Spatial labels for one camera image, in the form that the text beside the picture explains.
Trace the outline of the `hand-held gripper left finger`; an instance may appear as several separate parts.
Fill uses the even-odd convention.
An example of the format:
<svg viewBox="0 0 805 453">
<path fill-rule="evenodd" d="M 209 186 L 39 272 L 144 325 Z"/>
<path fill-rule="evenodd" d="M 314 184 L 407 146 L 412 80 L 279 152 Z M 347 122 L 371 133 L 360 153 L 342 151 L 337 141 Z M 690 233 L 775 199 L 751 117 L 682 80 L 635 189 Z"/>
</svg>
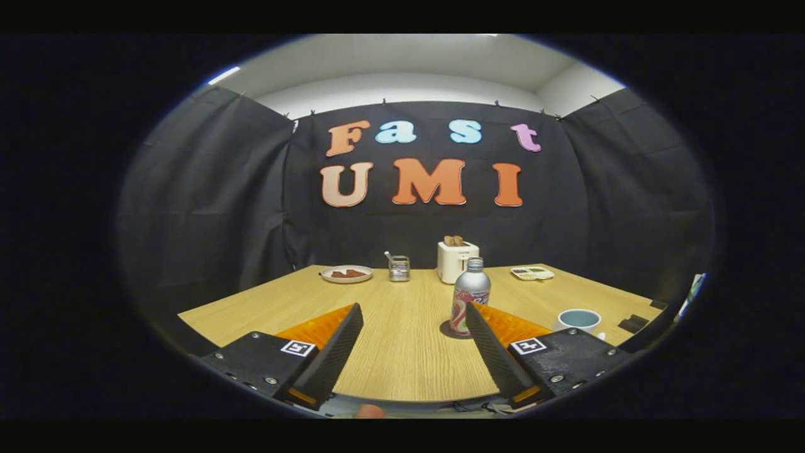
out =
<svg viewBox="0 0 805 453">
<path fill-rule="evenodd" d="M 362 308 L 351 304 L 283 332 L 247 333 L 199 360 L 265 398 L 319 410 L 363 326 Z"/>
</svg>

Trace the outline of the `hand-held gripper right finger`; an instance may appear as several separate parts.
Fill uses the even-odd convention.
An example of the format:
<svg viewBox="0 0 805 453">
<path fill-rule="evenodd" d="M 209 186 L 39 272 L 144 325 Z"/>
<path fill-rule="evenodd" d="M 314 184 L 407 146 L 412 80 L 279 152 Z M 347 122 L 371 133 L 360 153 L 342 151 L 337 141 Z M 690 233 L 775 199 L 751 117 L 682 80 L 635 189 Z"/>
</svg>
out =
<svg viewBox="0 0 805 453">
<path fill-rule="evenodd" d="M 632 358 L 580 328 L 549 332 L 474 302 L 466 306 L 466 322 L 499 394 L 514 409 L 573 393 Z"/>
</svg>

